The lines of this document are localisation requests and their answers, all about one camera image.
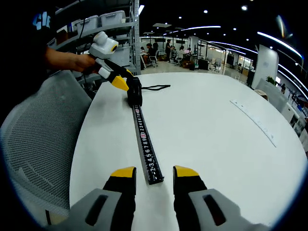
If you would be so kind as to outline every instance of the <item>mesh chair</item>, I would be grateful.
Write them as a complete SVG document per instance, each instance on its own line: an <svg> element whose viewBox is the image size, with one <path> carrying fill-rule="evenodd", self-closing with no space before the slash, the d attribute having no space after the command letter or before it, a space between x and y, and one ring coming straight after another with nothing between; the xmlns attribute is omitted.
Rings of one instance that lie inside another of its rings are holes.
<svg viewBox="0 0 308 231"><path fill-rule="evenodd" d="M0 129L1 147L22 200L68 215L72 159L90 103L73 74L61 71L6 117Z"/></svg>
<svg viewBox="0 0 308 231"><path fill-rule="evenodd" d="M157 58L156 58L157 54L158 54L158 50L156 51L155 56L149 56L149 59L153 67L157 66Z"/></svg>

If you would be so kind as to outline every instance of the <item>dark ceiling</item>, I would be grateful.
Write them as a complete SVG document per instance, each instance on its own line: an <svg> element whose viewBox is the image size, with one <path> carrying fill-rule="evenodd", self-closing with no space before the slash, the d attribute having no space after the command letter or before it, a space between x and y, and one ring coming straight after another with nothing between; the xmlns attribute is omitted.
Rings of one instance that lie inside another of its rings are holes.
<svg viewBox="0 0 308 231"><path fill-rule="evenodd" d="M281 0L140 0L140 5L145 6L140 14L141 36L144 32L149 31L154 32L152 36L161 36L166 33L166 30L176 31L176 27L221 26L221 28L179 31L167 36L178 35L178 38L184 38L196 33L195 36L200 39L230 43L254 51L256 50L255 45L258 47L259 44L262 44L267 47L272 46L276 51L279 49L299 64L302 63L300 57L289 49L269 38L258 35L257 32L260 31L284 41L301 53L305 59L308 58L307 39L305 37L305 28L307 28L308 23L307 10L301 2L296 0L285 3ZM241 9L243 5L248 7L247 11ZM276 20L278 15L281 16L285 24L284 38ZM168 23L172 26L156 29L156 27L153 27L155 23ZM252 52L245 51L245 53L253 59L257 58L257 55ZM295 66L294 61L285 54L279 51L277 53L280 64L304 81L306 73L301 71L299 66Z"/></svg>

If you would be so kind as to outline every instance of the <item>potted plant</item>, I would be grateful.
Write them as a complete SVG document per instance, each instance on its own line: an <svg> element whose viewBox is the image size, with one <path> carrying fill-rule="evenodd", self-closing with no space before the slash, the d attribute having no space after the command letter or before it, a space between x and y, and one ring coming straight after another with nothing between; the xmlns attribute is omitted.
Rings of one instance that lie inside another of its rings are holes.
<svg viewBox="0 0 308 231"><path fill-rule="evenodd" d="M271 76L267 76L266 81L271 83L272 85L275 85L275 80Z"/></svg>

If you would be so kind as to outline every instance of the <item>white table surface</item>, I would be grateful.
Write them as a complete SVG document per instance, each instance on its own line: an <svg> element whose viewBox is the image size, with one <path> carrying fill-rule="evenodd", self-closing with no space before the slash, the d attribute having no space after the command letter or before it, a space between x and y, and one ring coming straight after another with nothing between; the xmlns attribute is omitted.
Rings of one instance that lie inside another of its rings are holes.
<svg viewBox="0 0 308 231"><path fill-rule="evenodd" d="M132 230L178 230L172 167L197 171L207 188L235 202L244 218L273 226L296 195L307 158L284 117L257 93L228 76L159 73L139 76L142 111L163 183L145 182L126 92L103 83L78 137L70 179L70 205L102 188L119 168L137 167ZM274 135L277 148L230 100L244 104Z"/></svg>

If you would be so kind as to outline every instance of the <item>office floor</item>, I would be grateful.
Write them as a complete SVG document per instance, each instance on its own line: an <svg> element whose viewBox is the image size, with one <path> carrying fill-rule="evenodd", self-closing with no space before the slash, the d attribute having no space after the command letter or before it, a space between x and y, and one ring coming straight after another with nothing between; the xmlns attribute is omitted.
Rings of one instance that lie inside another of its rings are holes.
<svg viewBox="0 0 308 231"><path fill-rule="evenodd" d="M246 85L247 76L239 73L235 69L231 69L225 66L222 66L219 72L211 71L211 70L194 70L191 71L189 69L180 67L179 65L174 65L168 62L158 62L157 67L149 66L146 69L141 71L141 74L151 74L151 73L166 73L166 72L197 72L197 73L214 73L230 76L231 78L239 80L241 83Z"/></svg>

